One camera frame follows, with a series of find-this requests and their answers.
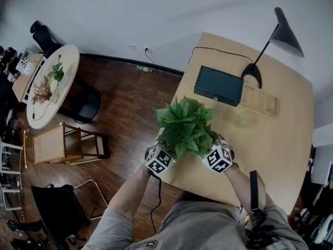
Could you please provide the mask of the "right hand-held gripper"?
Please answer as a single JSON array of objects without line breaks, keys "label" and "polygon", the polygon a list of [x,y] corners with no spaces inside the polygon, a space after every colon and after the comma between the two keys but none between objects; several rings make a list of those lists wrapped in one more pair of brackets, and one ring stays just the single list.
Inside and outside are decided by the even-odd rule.
[{"label": "right hand-held gripper", "polygon": [[220,134],[212,134],[212,138],[212,146],[202,162],[210,170],[222,173],[233,164],[235,153]]}]

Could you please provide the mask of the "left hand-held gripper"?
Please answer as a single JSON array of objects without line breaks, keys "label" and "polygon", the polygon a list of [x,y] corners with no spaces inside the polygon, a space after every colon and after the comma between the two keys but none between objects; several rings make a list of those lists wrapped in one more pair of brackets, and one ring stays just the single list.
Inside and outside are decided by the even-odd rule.
[{"label": "left hand-held gripper", "polygon": [[158,142],[146,149],[144,159],[145,166],[156,177],[164,174],[177,162],[176,152]]}]

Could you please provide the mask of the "person's left forearm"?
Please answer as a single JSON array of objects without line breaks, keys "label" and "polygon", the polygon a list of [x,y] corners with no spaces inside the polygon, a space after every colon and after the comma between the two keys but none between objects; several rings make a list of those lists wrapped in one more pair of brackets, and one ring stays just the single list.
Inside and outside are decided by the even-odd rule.
[{"label": "person's left forearm", "polygon": [[144,197],[149,179],[149,169],[145,165],[141,165],[116,192],[108,205],[108,209],[122,213],[133,221]]}]

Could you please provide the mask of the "person's right forearm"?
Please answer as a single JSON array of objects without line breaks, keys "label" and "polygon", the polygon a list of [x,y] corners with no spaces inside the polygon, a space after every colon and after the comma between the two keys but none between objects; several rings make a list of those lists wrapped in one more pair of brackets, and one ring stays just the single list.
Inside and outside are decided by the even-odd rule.
[{"label": "person's right forearm", "polygon": [[246,210],[248,215],[252,217],[253,212],[251,211],[250,178],[241,172],[235,165],[232,165],[225,170],[224,174],[229,179],[241,206]]}]

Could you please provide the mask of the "small green plant in vase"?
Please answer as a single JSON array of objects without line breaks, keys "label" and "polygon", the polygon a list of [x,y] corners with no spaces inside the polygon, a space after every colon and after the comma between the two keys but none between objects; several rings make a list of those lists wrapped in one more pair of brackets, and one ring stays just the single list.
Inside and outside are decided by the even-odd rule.
[{"label": "small green plant in vase", "polygon": [[63,64],[60,62],[61,55],[58,55],[58,63],[52,66],[52,70],[44,75],[44,81],[46,83],[51,83],[53,80],[57,82],[57,86],[60,85],[60,81],[63,79],[64,70]]}]

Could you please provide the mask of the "dried brown plant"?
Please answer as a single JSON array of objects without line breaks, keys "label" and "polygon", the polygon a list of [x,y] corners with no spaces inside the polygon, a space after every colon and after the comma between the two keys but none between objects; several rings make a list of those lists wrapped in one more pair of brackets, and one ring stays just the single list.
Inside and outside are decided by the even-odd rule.
[{"label": "dried brown plant", "polygon": [[34,83],[33,91],[32,104],[43,104],[45,101],[48,101],[52,96],[50,77],[43,76],[39,84]]}]

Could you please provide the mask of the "light wooden tray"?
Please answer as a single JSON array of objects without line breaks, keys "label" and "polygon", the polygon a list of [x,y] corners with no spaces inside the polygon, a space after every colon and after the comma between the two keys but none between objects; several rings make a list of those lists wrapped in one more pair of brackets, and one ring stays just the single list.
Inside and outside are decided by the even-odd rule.
[{"label": "light wooden tray", "polygon": [[243,86],[240,105],[265,118],[272,119],[279,115],[279,99],[247,83]]}]

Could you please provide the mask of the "person's grey shirt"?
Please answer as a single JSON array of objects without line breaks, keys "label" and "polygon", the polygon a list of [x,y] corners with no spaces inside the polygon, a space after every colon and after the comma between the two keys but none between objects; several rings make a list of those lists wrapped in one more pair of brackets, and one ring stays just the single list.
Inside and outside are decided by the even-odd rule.
[{"label": "person's grey shirt", "polygon": [[232,205],[181,201],[154,236],[134,242],[133,221],[106,209],[82,250],[247,250],[249,241]]}]

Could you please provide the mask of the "dark green box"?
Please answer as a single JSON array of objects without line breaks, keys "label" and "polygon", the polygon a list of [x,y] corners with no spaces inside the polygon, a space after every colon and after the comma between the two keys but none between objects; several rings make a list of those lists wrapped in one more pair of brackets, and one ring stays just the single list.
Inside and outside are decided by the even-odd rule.
[{"label": "dark green box", "polygon": [[201,66],[194,93],[236,107],[241,102],[243,78]]}]

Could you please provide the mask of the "wooden side stool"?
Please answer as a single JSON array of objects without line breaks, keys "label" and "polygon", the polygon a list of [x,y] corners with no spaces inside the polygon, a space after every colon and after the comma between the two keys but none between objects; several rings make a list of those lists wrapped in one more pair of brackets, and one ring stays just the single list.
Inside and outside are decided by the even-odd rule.
[{"label": "wooden side stool", "polygon": [[32,137],[34,164],[80,165],[109,157],[107,138],[61,122]]}]

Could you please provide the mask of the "round white table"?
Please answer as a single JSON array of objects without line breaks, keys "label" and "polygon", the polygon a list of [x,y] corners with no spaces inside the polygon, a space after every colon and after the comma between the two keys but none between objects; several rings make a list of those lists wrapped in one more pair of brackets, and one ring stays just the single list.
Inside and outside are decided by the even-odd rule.
[{"label": "round white table", "polygon": [[[57,86],[53,80],[50,83],[52,96],[43,104],[32,104],[33,84],[39,84],[44,75],[47,75],[52,66],[60,62],[63,64],[64,76]],[[65,45],[56,50],[40,66],[37,72],[27,103],[27,119],[29,126],[41,129],[47,126],[57,113],[72,118],[79,124],[87,124],[97,115],[100,103],[100,91],[79,78],[76,73],[79,67],[80,53],[75,45]]]}]

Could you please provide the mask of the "dark grey desk lamp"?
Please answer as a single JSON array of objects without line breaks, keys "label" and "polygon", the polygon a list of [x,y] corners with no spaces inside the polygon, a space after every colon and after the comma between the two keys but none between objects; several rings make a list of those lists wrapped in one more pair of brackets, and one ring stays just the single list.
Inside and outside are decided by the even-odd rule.
[{"label": "dark grey desk lamp", "polygon": [[260,89],[262,88],[262,78],[260,70],[257,67],[257,63],[270,43],[294,56],[304,58],[304,52],[291,29],[283,10],[280,7],[275,7],[274,12],[277,18],[277,25],[273,33],[266,42],[257,59],[247,65],[241,74],[241,78],[244,78],[245,76],[254,77]]}]

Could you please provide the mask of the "white metal rack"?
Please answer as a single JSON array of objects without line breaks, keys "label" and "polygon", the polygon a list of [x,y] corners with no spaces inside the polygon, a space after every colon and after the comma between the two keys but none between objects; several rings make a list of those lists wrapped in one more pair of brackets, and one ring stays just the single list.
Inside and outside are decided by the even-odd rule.
[{"label": "white metal rack", "polygon": [[[19,151],[19,165],[15,170],[11,167],[10,158],[16,152]],[[21,184],[21,153],[23,151],[22,146],[5,143],[0,137],[0,193],[2,196],[2,207],[5,211],[19,211],[22,210],[22,204],[20,200],[20,193],[22,191]],[[11,206],[10,201],[7,199],[7,195],[17,195],[19,206]]]}]

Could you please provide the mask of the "small wooden table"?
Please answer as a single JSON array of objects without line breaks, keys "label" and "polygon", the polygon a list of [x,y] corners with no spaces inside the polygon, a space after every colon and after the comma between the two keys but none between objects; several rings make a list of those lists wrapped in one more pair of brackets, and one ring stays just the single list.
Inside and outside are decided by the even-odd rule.
[{"label": "small wooden table", "polygon": [[43,61],[43,54],[29,54],[25,59],[19,59],[16,70],[20,76],[15,80],[12,90],[20,103],[28,103],[26,98],[29,95],[28,89],[31,85],[35,74],[40,69]]}]

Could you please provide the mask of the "black metal frame chair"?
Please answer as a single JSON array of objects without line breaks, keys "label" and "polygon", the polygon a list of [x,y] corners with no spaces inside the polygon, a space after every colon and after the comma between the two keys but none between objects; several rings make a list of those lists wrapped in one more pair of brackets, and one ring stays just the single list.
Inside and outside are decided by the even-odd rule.
[{"label": "black metal frame chair", "polygon": [[92,220],[100,219],[101,216],[87,218],[74,190],[94,183],[105,205],[104,198],[97,182],[89,179],[78,186],[65,184],[55,187],[49,184],[47,187],[31,186],[34,203],[43,223],[43,231],[55,247],[64,243],[68,238],[77,238],[77,232],[88,227]]}]

